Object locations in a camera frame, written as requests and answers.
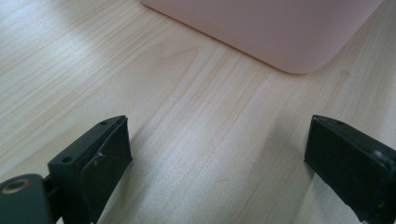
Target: black plastic part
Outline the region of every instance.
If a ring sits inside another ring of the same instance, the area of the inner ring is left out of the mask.
[[[335,119],[312,118],[305,162],[360,221],[393,224],[396,152]]]
[[[50,204],[40,175],[20,175],[0,185],[0,222],[50,224]]]
[[[96,223],[131,162],[127,118],[104,120],[49,162],[64,196],[64,223]]]

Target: wooden table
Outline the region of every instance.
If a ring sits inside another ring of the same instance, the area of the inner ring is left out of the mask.
[[[359,223],[304,148],[314,114],[396,148],[396,1],[298,76],[137,0],[1,1],[0,92],[0,181],[129,118],[134,161],[100,223]]]

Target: table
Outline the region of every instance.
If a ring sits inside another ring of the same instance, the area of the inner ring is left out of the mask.
[[[100,223],[359,223],[304,148],[314,114],[396,148],[396,1],[307,75],[137,0],[1,1],[0,92],[0,181],[129,118],[134,161]]]

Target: pink object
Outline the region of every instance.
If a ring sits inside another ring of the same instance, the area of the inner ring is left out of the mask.
[[[383,0],[141,0],[290,73],[327,63]]]

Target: wooden surface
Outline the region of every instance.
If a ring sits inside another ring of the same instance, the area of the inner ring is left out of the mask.
[[[134,162],[100,223],[359,223],[304,147],[319,114],[396,148],[396,1],[303,76],[136,0],[1,1],[0,92],[0,181],[129,118]]]

